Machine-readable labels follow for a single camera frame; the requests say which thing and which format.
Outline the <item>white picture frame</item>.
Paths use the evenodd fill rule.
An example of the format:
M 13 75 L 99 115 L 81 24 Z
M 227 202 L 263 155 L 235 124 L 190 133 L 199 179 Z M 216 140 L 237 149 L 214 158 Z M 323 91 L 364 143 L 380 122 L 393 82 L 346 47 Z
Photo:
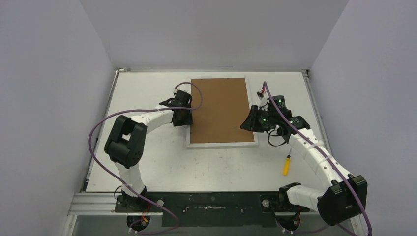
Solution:
M 186 131 L 187 149 L 252 148 L 259 145 L 256 134 L 240 128 L 252 102 L 247 77 L 194 77 L 191 82 L 193 124 Z

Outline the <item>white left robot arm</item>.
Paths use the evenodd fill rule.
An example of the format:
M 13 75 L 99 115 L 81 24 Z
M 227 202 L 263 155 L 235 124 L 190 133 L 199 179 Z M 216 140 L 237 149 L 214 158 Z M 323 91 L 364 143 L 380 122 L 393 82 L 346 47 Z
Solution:
M 139 168 L 147 134 L 170 123 L 174 127 L 191 125 L 191 102 L 191 94 L 176 89 L 173 98 L 160 102 L 151 111 L 116 118 L 104 151 L 118 169 L 123 180 L 122 195 L 128 197 L 127 204 L 133 211 L 142 211 L 147 205 L 146 197 L 141 195 L 146 186 Z

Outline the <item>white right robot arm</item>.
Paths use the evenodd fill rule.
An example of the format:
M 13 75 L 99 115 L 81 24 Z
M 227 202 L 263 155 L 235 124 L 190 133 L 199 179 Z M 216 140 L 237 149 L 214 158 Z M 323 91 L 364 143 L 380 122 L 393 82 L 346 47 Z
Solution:
M 241 129 L 282 137 L 291 150 L 298 153 L 314 172 L 324 191 L 294 182 L 279 189 L 278 204 L 285 211 L 304 207 L 319 213 L 330 226 L 356 217 L 365 210 L 367 182 L 343 168 L 326 150 L 309 123 L 293 116 L 282 95 L 268 98 L 257 93 L 259 105 L 253 105 Z

